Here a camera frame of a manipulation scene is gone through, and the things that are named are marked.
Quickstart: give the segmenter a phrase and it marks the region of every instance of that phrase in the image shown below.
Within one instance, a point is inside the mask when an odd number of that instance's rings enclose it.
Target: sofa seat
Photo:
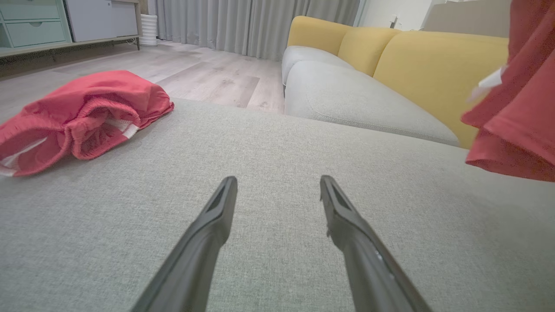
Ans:
[[[353,68],[353,66],[349,65],[349,63],[324,50],[301,46],[289,46],[285,49],[281,62],[281,77],[283,79],[283,85],[287,85],[287,76],[289,71],[293,65],[299,61],[318,61],[339,67]]]
[[[90,161],[0,177],[0,311],[128,311],[238,179],[207,311],[354,311],[332,175],[436,312],[555,310],[555,184],[426,140],[191,101]]]
[[[447,126],[402,95],[364,73],[321,62],[293,66],[285,113],[458,146]]]

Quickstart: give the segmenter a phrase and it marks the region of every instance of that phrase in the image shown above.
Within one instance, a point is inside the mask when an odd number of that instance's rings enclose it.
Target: white stripe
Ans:
[[[122,133],[125,137],[127,137],[128,139],[130,139],[132,136],[135,135],[135,133],[137,133],[137,130],[139,130],[139,127],[137,127],[134,124],[130,124],[129,128],[127,128],[127,130]]]
[[[0,175],[4,175],[6,177],[13,177],[13,174],[16,173],[17,171],[13,170],[13,169],[8,169],[5,167],[0,167]]]
[[[36,140],[35,142],[24,147],[19,152],[0,160],[0,165],[4,167],[0,167],[0,174],[7,175],[9,177],[13,176],[13,174],[19,170],[19,164],[17,163],[19,156],[41,145],[42,143],[44,143],[44,141],[46,141],[47,138],[48,137]]]
[[[131,121],[122,119],[106,119],[105,122],[118,128],[121,132],[125,132],[125,130],[127,130],[129,125],[131,124]]]

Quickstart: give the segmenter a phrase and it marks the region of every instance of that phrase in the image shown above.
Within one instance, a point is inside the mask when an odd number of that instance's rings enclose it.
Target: wall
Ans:
[[[432,12],[433,7],[436,4],[444,4],[446,1],[445,0],[432,0],[432,2],[430,3],[430,7],[428,9],[428,13],[426,13],[426,16],[424,17],[424,20],[422,21],[422,28],[424,28],[426,26],[426,21],[428,21],[428,17],[430,16],[430,13]]]
[[[508,38],[510,11],[509,0],[438,4],[430,11],[424,30]]]
[[[156,0],[139,0],[141,14],[156,15]]]
[[[366,18],[361,26],[389,27],[393,14],[398,16],[395,28],[403,31],[420,29],[432,0],[367,0]]]

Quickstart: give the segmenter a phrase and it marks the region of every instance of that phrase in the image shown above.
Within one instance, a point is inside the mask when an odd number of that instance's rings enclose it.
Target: yellow cushion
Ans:
[[[337,56],[357,71],[373,76],[386,45],[400,32],[391,28],[353,27],[343,37]]]
[[[343,36],[351,28],[322,19],[297,16],[291,22],[287,46],[311,47],[337,55]]]
[[[507,62],[507,38],[402,32],[384,49],[374,78],[420,105],[470,148],[477,130],[461,122],[480,80]]]

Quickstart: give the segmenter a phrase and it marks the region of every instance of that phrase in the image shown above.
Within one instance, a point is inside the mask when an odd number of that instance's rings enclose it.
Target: red cloth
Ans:
[[[128,71],[76,79],[0,125],[0,174],[34,174],[69,153],[93,159],[173,108],[162,87]]]
[[[502,84],[462,116],[480,131],[466,163],[555,182],[555,0],[513,0]]]

